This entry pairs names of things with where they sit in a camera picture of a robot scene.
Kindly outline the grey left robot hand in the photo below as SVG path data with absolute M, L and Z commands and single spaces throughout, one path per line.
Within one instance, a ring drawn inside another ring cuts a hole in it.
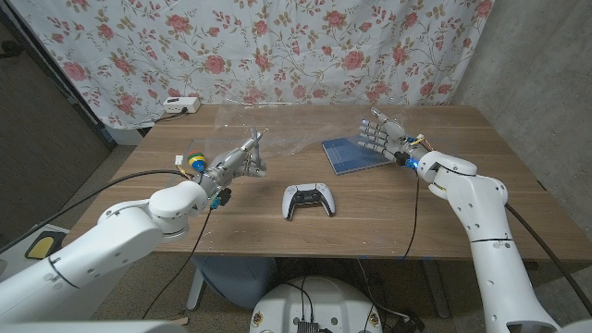
M 258 153 L 259 141 L 262 137 L 263 133 L 256 131 L 254 136 L 242 145 L 217 156 L 205 169 L 199 185 L 209 197 L 214 197 L 225 189 L 235 178 L 265 176 L 266 164 Z

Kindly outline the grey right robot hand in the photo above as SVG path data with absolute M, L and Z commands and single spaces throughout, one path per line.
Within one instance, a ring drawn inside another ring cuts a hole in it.
M 418 163 L 429 150 L 423 145 L 424 137 L 413 137 L 395 119 L 388 118 L 375 107 L 371 108 L 375 120 L 363 119 L 357 144 L 382 154 L 400 167 L 417 169 Z

